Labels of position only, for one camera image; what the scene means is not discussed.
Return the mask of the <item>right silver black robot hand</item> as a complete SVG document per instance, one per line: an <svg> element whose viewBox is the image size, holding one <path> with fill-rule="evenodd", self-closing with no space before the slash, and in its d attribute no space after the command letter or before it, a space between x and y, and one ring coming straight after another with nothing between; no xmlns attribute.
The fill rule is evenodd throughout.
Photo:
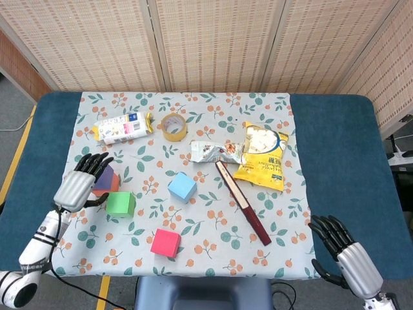
<svg viewBox="0 0 413 310"><path fill-rule="evenodd" d="M311 216L308 225L316 233L336 262L341 275L336 275L324 269L317 259L312 259L316 272L325 281L349 289L362 300L376 297L383 285L374 262L364 247L353 239L345 225L336 217Z"/></svg>

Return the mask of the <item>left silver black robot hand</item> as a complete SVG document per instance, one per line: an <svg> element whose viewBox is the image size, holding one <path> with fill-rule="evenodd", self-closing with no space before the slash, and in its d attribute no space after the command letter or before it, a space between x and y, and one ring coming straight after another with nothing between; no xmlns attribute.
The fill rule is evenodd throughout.
<svg viewBox="0 0 413 310"><path fill-rule="evenodd" d="M96 200L88 200L88 197L113 160L113 157L108 157L107 152L85 154L75 168L67 174L54 195L56 209L75 213L82 208L102 205L108 199L109 192L105 192Z"/></svg>

